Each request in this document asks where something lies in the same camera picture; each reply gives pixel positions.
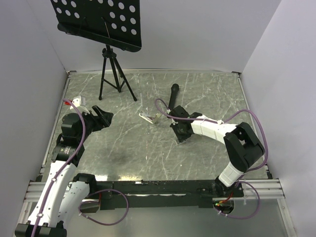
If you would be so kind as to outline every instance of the black tripod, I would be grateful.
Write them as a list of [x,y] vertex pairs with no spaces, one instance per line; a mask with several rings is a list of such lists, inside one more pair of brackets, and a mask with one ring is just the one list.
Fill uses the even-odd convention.
[[[133,96],[134,101],[137,101],[137,99],[136,99],[136,97],[135,97],[135,95],[134,95],[134,93],[132,91],[132,88],[130,88],[130,86],[128,84],[128,81],[127,81],[127,79],[126,79],[126,77],[125,77],[125,75],[123,73],[123,70],[122,70],[122,68],[119,65],[119,62],[117,60],[117,55],[116,55],[116,53],[113,52],[113,49],[109,45],[106,45],[106,48],[104,48],[102,50],[102,56],[104,57],[104,60],[103,60],[103,69],[102,69],[102,76],[101,76],[101,87],[100,87],[99,100],[102,100],[103,82],[106,82],[110,86],[112,86],[115,89],[117,89],[119,93],[121,92],[121,89],[122,89],[124,83],[126,83],[128,89],[129,89],[129,92]],[[106,66],[106,63],[107,63],[107,58],[110,60],[110,63],[111,63],[111,67],[112,67],[112,71],[113,71],[113,75],[114,75],[116,86],[104,79],[105,66]],[[118,78],[115,66],[118,69],[119,76],[121,78],[123,78],[123,80],[124,80],[122,84],[120,84],[120,82],[119,82],[119,78]]]

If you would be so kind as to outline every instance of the black cylindrical handle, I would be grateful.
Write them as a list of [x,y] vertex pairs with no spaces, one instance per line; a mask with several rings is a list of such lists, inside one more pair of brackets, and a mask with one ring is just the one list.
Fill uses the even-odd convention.
[[170,96],[169,106],[168,106],[168,108],[170,110],[174,109],[174,105],[176,103],[176,98],[177,98],[178,92],[179,92],[179,85],[173,84],[171,87],[171,96]]

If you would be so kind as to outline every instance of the music stand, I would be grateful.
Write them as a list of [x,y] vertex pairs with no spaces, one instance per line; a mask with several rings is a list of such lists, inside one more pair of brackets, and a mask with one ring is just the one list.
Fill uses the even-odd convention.
[[[137,101],[116,54],[110,46],[129,52],[142,47],[140,34],[139,0],[51,0],[58,19],[57,28],[67,34],[104,43],[102,50],[103,68],[99,100],[102,99],[103,82],[118,92],[126,83],[134,101]],[[110,60],[116,85],[104,79],[107,58]]]

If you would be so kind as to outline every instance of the white wall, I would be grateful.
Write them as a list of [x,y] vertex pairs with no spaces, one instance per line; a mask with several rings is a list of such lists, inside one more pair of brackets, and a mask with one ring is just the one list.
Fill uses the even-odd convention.
[[[103,44],[58,31],[50,1],[27,1],[66,70],[101,70]],[[141,0],[142,49],[115,52],[125,69],[242,72],[279,2]]]
[[299,236],[315,236],[316,1],[282,0],[242,83],[265,129]]
[[0,1],[0,230],[13,235],[48,144],[66,73],[25,0]]

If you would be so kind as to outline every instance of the marble table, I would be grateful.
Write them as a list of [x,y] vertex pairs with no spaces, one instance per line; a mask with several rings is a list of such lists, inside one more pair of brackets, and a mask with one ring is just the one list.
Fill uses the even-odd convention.
[[[101,74],[71,73],[66,98],[82,95],[87,107],[98,105],[114,114],[109,128],[92,133],[85,141],[85,152],[77,173],[95,174],[97,180],[193,180],[215,179],[229,162],[225,145],[210,138],[194,135],[185,143],[176,144],[170,120],[161,117],[150,124],[139,117],[141,111],[155,115],[156,98],[169,101],[171,86],[179,84],[176,105],[189,114],[200,112],[212,119],[226,119],[246,108],[237,74],[221,72],[134,72],[126,73],[137,102],[126,85],[118,93],[104,84],[103,99],[98,100]],[[112,74],[106,78],[114,83]],[[69,113],[63,105],[58,118],[52,146],[47,158],[50,164],[55,140],[61,132],[61,119]],[[241,113],[231,122],[245,121],[250,116]],[[47,178],[48,169],[43,180]],[[266,179],[266,168],[246,174],[246,179]]]

